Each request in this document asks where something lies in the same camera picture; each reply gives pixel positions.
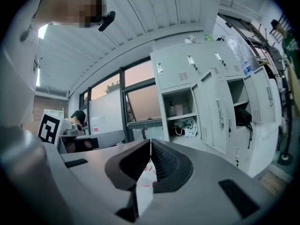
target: bottle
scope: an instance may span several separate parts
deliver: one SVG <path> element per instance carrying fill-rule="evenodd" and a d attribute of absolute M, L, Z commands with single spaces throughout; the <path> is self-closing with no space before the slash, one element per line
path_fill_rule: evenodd
<path fill-rule="evenodd" d="M 175 108 L 172 105 L 172 101 L 170 101 L 169 115 L 170 117 L 176 116 Z"/>

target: wooden floor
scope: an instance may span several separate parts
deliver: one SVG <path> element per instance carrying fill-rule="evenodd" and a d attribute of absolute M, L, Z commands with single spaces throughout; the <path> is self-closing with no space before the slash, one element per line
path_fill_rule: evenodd
<path fill-rule="evenodd" d="M 286 182 L 270 171 L 266 171 L 263 175 L 258 177 L 257 181 L 263 185 L 273 196 L 281 193 L 287 186 Z"/>

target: black cap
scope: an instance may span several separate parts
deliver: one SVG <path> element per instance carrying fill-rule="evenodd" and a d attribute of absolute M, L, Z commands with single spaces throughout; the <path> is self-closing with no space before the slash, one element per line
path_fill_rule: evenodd
<path fill-rule="evenodd" d="M 273 29 L 275 29 L 278 24 L 279 24 L 279 22 L 277 20 L 275 20 L 275 19 L 273 19 L 271 21 L 271 25 L 272 25 Z"/>

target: green shirt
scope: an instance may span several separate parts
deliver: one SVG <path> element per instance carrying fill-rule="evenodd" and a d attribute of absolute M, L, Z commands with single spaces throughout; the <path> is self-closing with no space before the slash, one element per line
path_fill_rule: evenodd
<path fill-rule="evenodd" d="M 288 59 L 294 64 L 297 78 L 300 79 L 300 51 L 292 30 L 286 31 L 287 37 L 282 40 L 282 48 Z"/>

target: brick wall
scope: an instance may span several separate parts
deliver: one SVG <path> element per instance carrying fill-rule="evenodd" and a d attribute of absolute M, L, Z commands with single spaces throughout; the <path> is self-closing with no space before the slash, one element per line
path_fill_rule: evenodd
<path fill-rule="evenodd" d="M 68 101 L 49 97 L 34 96 L 33 122 L 23 125 L 24 130 L 38 134 L 38 126 L 41 121 L 44 109 L 64 110 L 64 117 L 68 117 Z"/>

